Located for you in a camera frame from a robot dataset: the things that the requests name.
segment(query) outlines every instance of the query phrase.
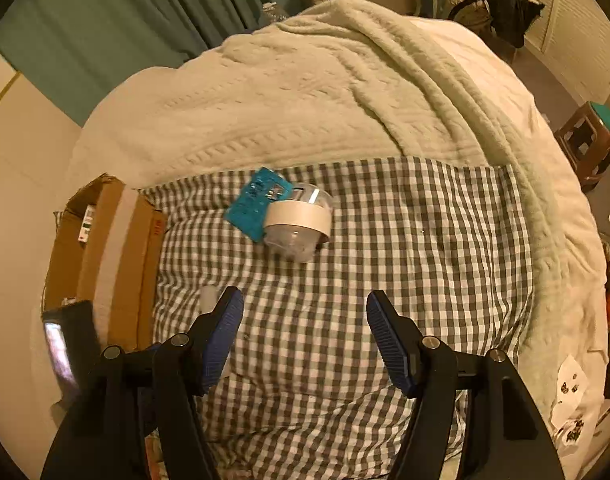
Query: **cream blanket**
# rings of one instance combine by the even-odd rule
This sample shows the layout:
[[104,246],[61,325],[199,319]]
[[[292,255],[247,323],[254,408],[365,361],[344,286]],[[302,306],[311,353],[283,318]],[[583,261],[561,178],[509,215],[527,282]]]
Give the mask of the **cream blanket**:
[[[519,370],[549,418],[562,358],[597,350],[604,359],[604,259],[553,139],[519,131],[497,104],[421,27],[364,0],[332,0],[178,70],[134,75],[88,120],[64,195],[102,171],[145,187],[226,168],[400,154],[510,164],[534,267]],[[578,337],[562,340],[568,329]]]

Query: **teal curtain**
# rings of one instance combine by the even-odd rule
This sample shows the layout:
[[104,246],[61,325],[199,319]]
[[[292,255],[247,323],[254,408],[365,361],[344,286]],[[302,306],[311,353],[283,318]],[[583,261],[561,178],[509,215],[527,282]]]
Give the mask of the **teal curtain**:
[[264,2],[295,0],[15,0],[0,53],[83,125],[130,75],[179,67],[232,34],[258,27]]

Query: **gingham fabric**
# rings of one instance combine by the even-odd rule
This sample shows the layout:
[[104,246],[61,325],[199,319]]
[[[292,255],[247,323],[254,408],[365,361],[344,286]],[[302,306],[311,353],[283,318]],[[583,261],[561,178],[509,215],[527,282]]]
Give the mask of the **gingham fabric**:
[[[386,291],[422,333],[517,362],[531,310],[528,232],[510,167],[388,158],[279,170],[335,199],[331,240],[308,264],[254,244],[223,219],[252,176],[230,171],[145,190],[169,214],[155,339],[189,328],[201,290],[238,286],[245,313],[229,376],[199,403],[224,476],[386,474],[412,412],[389,381],[365,299]],[[457,402],[448,457],[463,441]]]

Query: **open cardboard box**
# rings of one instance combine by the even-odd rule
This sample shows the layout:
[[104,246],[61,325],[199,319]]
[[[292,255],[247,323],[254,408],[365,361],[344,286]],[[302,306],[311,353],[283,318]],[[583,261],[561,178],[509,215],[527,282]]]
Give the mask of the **open cardboard box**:
[[[90,204],[96,212],[88,241],[79,242]],[[147,348],[166,221],[164,213],[114,176],[103,174],[80,189],[67,203],[58,227],[44,311],[89,300],[101,348]]]

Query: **clear water bottle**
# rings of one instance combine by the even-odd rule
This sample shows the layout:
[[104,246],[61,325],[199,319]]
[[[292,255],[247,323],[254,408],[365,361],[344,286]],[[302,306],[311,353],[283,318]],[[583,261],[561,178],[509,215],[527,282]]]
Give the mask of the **clear water bottle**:
[[276,2],[263,4],[263,11],[258,19],[258,27],[263,28],[272,23],[281,22],[290,15]]

